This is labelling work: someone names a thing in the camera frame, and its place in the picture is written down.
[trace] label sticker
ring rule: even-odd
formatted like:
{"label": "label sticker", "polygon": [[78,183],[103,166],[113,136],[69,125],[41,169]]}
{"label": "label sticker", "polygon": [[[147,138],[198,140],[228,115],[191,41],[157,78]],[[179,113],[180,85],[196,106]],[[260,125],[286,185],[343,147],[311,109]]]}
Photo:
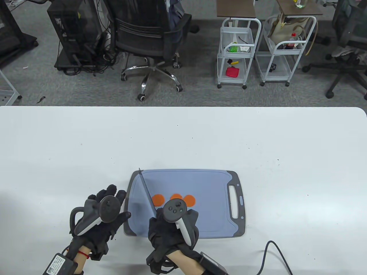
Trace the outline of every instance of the label sticker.
{"label": "label sticker", "polygon": [[56,255],[50,266],[48,267],[46,273],[49,275],[56,275],[64,264],[65,259]]}

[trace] gray carpet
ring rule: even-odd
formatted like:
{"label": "gray carpet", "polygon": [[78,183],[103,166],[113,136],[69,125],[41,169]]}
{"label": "gray carpet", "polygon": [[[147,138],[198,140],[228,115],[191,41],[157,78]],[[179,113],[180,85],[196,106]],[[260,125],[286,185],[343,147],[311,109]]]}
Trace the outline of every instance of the gray carpet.
{"label": "gray carpet", "polygon": [[[327,90],[335,75],[329,71],[312,69],[308,74],[297,70],[291,85],[267,83],[259,86],[259,76],[252,67],[246,90],[241,86],[223,85],[217,89],[215,58],[219,43],[220,21],[198,21],[201,31],[189,34],[180,50],[183,67],[168,70],[181,81],[184,91],[177,93],[173,81],[153,74],[148,83],[145,102],[136,99],[142,74],[128,75],[121,82],[120,64],[94,77],[88,73],[66,76],[54,68],[58,51],[58,37],[47,15],[49,4],[25,3],[12,13],[23,32],[38,38],[39,46],[7,65],[3,72],[23,95],[15,105],[55,106],[357,106],[367,110],[366,92],[352,80],[343,79],[335,88],[335,97],[326,99]],[[321,34],[334,34],[330,22],[320,22]],[[333,49],[314,45],[303,63],[320,61]],[[129,64],[143,64],[131,58]]]}

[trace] gray cutting board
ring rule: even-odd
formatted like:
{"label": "gray cutting board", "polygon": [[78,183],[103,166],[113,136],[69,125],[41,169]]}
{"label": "gray cutting board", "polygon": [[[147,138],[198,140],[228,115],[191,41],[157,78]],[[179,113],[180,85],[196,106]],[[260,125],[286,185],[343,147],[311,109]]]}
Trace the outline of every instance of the gray cutting board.
{"label": "gray cutting board", "polygon": [[[242,188],[237,174],[225,170],[143,170],[148,191],[153,197],[162,194],[167,202],[173,194],[182,197],[193,195],[198,211],[196,226],[200,238],[230,238],[245,232],[245,207]],[[236,190],[238,218],[234,219],[230,209],[229,186]],[[130,179],[125,200],[125,211],[131,218],[124,223],[124,231],[130,236],[148,236],[149,219],[154,216],[149,198],[144,191],[139,172]]]}

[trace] hand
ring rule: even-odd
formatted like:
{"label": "hand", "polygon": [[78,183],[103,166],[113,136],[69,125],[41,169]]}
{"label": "hand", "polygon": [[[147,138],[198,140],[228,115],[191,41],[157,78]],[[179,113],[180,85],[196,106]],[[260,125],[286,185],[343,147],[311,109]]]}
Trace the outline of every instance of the hand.
{"label": "hand", "polygon": [[163,218],[163,208],[157,209],[157,218],[150,218],[148,238],[155,249],[154,261],[160,262],[165,256],[176,250],[192,259],[199,259],[200,254],[193,251],[184,240],[180,229],[175,223],[169,223]]}
{"label": "hand", "polygon": [[[112,184],[108,186],[106,190],[99,191],[97,195],[90,195],[88,199],[94,199],[97,202],[100,202],[105,196],[114,196],[116,194],[116,191],[117,187]],[[121,205],[124,202],[125,197],[126,192],[124,190],[119,190],[116,194],[116,198],[119,200]],[[113,222],[101,222],[81,236],[75,236],[74,232],[71,232],[71,234],[73,235],[73,240],[70,243],[69,251],[66,256],[70,257],[70,259],[73,259],[78,252],[78,249],[82,246],[88,247],[94,253],[99,253],[100,250],[104,248],[105,243],[107,243],[110,237],[111,239],[113,238],[113,236],[116,234],[116,231],[125,221],[130,218],[130,216],[130,212],[120,213]]]}

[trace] black computer case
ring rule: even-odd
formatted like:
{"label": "black computer case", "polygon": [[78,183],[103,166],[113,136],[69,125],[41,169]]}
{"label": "black computer case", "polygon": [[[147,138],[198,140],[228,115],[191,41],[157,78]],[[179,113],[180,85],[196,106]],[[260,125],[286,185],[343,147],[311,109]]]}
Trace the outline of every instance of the black computer case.
{"label": "black computer case", "polygon": [[91,63],[102,34],[94,1],[54,0],[47,12],[63,48],[55,67]]}

